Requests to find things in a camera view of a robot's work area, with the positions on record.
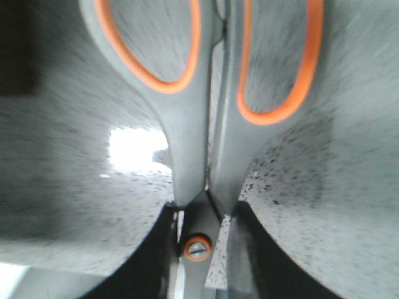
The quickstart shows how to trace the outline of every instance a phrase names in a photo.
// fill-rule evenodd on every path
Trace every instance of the speckled gray surface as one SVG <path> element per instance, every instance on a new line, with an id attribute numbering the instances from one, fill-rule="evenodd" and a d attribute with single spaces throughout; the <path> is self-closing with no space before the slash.
<path id="1" fill-rule="evenodd" d="M 112 5 L 143 63 L 161 77 L 179 76 L 187 2 Z M 173 198 L 169 174 L 116 171 L 110 132 L 160 127 L 94 46 L 77 1 L 27 7 L 36 83 L 29 95 L 0 97 L 0 260 L 106 275 Z M 292 85 L 304 1 L 259 0 L 254 8 L 247 100 L 267 110 Z M 326 10 L 314 106 L 265 145 L 241 199 L 301 267 L 344 298 L 399 298 L 399 2 L 329 0 Z M 222 53 L 219 45 L 212 107 Z"/>

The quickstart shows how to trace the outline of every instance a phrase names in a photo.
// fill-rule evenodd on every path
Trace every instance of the scissors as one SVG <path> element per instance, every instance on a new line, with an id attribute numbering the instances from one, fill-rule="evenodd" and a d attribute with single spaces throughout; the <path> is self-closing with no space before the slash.
<path id="1" fill-rule="evenodd" d="M 307 0 L 304 51 L 295 83 L 286 99 L 266 112 L 253 111 L 245 99 L 251 0 L 226 0 L 225 19 L 216 1 L 190 0 L 190 52 L 183 74 L 172 82 L 149 72 L 126 46 L 110 0 L 81 0 L 80 6 L 99 49 L 161 122 L 172 157 L 175 197 L 136 252 L 83 298 L 175 298 L 180 262 L 185 268 L 183 298 L 338 298 L 291 261 L 248 204 L 238 201 L 261 146 L 293 127 L 310 107 L 306 99 L 322 45 L 323 0 Z M 221 40 L 223 78 L 208 169 L 211 58 Z M 228 289 L 205 288 L 221 223 L 229 216 Z M 269 258 L 262 257 L 265 252 Z"/>

